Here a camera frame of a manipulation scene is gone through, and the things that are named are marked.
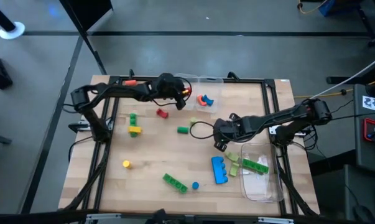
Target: white cable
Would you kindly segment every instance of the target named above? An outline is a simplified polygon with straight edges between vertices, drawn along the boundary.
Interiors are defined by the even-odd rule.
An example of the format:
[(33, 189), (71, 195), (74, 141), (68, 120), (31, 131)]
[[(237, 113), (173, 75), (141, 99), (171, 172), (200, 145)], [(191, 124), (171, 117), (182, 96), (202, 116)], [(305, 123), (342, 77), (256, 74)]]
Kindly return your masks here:
[(333, 87), (331, 87), (331, 88), (329, 88), (327, 90), (324, 90), (324, 91), (322, 91), (319, 94), (316, 94), (316, 95), (310, 97), (310, 99), (316, 98), (316, 97), (318, 97), (318, 96), (320, 96), (320, 95), (322, 95), (322, 94), (324, 94), (324, 93), (326, 93), (326, 92), (328, 92), (328, 91), (330, 91), (330, 90), (332, 90), (332, 89), (334, 89), (334, 88), (336, 88), (336, 87), (338, 87), (340, 85), (345, 84), (346, 82), (350, 81), (354, 77), (356, 77), (358, 75), (361, 75), (364, 71), (366, 71), (369, 67), (373, 66), (374, 64), (375, 64), (375, 61), (373, 63), (370, 63), (367, 67), (363, 68), (360, 72), (356, 73), (355, 75), (353, 75), (352, 77), (348, 78), (347, 80), (345, 80), (345, 81), (343, 81), (343, 82), (341, 82), (341, 83), (339, 83), (339, 84), (337, 84), (337, 85), (335, 85), (335, 86), (333, 86)]

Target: green toy block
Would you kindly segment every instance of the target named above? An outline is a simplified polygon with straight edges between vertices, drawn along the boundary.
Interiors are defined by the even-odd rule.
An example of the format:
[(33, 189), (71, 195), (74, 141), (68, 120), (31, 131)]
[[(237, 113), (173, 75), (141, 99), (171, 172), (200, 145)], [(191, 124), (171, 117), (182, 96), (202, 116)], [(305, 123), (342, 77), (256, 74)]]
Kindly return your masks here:
[(267, 174), (269, 172), (269, 168), (267, 166), (258, 164), (254, 161), (250, 161), (249, 159), (243, 159), (243, 167), (254, 171), (262, 172), (264, 174)]
[(232, 165), (230, 167), (229, 175), (232, 176), (232, 177), (237, 176), (238, 168), (239, 168), (239, 165), (237, 163), (235, 163), (235, 162), (232, 163)]
[(188, 127), (177, 127), (177, 132), (180, 134), (188, 134)]
[(184, 194), (187, 192), (187, 187), (183, 185), (182, 183), (180, 183), (178, 180), (171, 177), (169, 174), (164, 174), (162, 179), (166, 181), (168, 184), (178, 189), (180, 193)]
[(239, 159), (238, 154), (235, 152), (225, 152), (225, 156), (233, 162), (237, 162)]
[(197, 122), (197, 119), (190, 118), (190, 126)]
[(130, 120), (129, 120), (129, 125), (130, 126), (136, 126), (137, 124), (136, 124), (136, 118), (131, 118)]
[[(137, 126), (137, 119), (136, 119), (136, 114), (134, 113), (131, 113), (129, 115), (129, 125), (130, 126)], [(131, 137), (132, 138), (136, 138), (137, 137), (137, 133), (130, 133)]]

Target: concrete floor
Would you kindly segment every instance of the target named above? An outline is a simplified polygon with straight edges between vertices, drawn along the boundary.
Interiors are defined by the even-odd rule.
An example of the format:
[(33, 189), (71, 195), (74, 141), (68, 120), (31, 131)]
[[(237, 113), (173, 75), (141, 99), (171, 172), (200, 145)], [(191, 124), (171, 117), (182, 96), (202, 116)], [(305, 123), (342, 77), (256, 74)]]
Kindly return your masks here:
[[(324, 18), (319, 12), (302, 15), (294, 1), (201, 0), (113, 1), (114, 12), (91, 30), (105, 31), (261, 31), (364, 32), (357, 13)], [(305, 3), (310, 9), (316, 4)], [(0, 8), (28, 31), (75, 31), (56, 0), (0, 1)], [(375, 8), (363, 9), (375, 29)], [(42, 139), (52, 116), (77, 36), (24, 36), (0, 39), (0, 57), (14, 84), (0, 91), (0, 134), (11, 138), (0, 145), (0, 213), (17, 213), (22, 205)], [(330, 75), (351, 76), (375, 59), (368, 39), (341, 37), (218, 37), (218, 36), (101, 36), (90, 37), (109, 74), (162, 72), (225, 77), (234, 71), (244, 78), (290, 79), (295, 95), (311, 95), (331, 85)], [(68, 92), (100, 74), (83, 44)], [(351, 94), (327, 98), (331, 110), (352, 99)], [(67, 95), (66, 103), (71, 102)], [(335, 116), (353, 113), (349, 105)], [(62, 113), (32, 212), (54, 211), (67, 172), (67, 153), (75, 134), (67, 128), (79, 120)], [(354, 148), (353, 120), (318, 128), (319, 149), (328, 157)]]

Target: wooden table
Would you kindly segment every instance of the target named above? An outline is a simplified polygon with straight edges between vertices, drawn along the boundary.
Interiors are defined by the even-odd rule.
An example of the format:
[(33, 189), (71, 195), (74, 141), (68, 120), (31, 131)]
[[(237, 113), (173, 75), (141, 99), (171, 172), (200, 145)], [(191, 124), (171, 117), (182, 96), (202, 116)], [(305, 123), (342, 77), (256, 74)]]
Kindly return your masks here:
[[(95, 75), (91, 83), (107, 83), (109, 76)], [(289, 80), (275, 80), (280, 110), (293, 106), (294, 98)], [(271, 93), (268, 90), (272, 105)], [(104, 100), (95, 108), (101, 114)], [(201, 111), (177, 111), (174, 105), (163, 109), (169, 112), (168, 119), (155, 113), (158, 106), (121, 98), (114, 127), (113, 140), (101, 197), (100, 210), (119, 213), (152, 213), (164, 208), (167, 213), (181, 215), (280, 215), (277, 202), (253, 202), (243, 197), (239, 177), (230, 177), (229, 182), (216, 185), (211, 166), (211, 157), (223, 156), (213, 147), (212, 138), (199, 140), (191, 135), (178, 134), (177, 126), (188, 126), (189, 119), (214, 123), (217, 118), (228, 119), (230, 113), (239, 116), (264, 115), (261, 86), (258, 84), (225, 83), (221, 94), (221, 106), (216, 114)], [(129, 114), (137, 114), (137, 125), (142, 134), (131, 138), (127, 132)], [(194, 127), (197, 136), (211, 134), (211, 127)], [(90, 136), (90, 132), (78, 133), (76, 140)], [(294, 141), (303, 144), (302, 138)], [(250, 142), (269, 142), (264, 130)], [(73, 149), (59, 207), (67, 206), (87, 180), (95, 143), (85, 141)], [(229, 143), (228, 151), (239, 152), (241, 144)], [(306, 152), (298, 146), (288, 146), (290, 168), (296, 189), (315, 212), (319, 212)], [(133, 169), (125, 169), (123, 160), (129, 160)], [(229, 172), (230, 161), (225, 159)], [(189, 188), (180, 194), (166, 184), (165, 173), (175, 177)], [(200, 188), (192, 190), (193, 182)], [(291, 213), (290, 200), (284, 189), (287, 212)], [(89, 208), (93, 207), (96, 186), (91, 192)]]

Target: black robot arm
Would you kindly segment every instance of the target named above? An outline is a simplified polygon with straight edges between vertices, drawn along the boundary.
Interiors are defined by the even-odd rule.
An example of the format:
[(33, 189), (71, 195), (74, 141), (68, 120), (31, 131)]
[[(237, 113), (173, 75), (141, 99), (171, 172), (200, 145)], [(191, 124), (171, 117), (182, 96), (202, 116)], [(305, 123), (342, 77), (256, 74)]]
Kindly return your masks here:
[(272, 138), (276, 145), (288, 145), (294, 138), (294, 134), (310, 125), (327, 124), (331, 119), (331, 113), (326, 103), (322, 100), (305, 100), (301, 104), (276, 113), (265, 116), (244, 116), (240, 118), (232, 113), (230, 121), (217, 119), (213, 128), (215, 145), (220, 151), (225, 151), (227, 143), (246, 142), (259, 134), (263, 129), (271, 126), (291, 122), (286, 126), (279, 126)]
[[(106, 142), (109, 139), (110, 131), (103, 119), (100, 119), (93, 108), (105, 98), (134, 98), (137, 101), (152, 101), (155, 99), (175, 99), (175, 105), (181, 110), (186, 102), (183, 99), (191, 92), (183, 93), (186, 90), (183, 78), (175, 77), (170, 73), (163, 73), (157, 79), (136, 86), (109, 85), (99, 83), (96, 85), (85, 85), (71, 92), (74, 110), (82, 114), (90, 124), (94, 141)], [(90, 100), (88, 92), (96, 94)]]

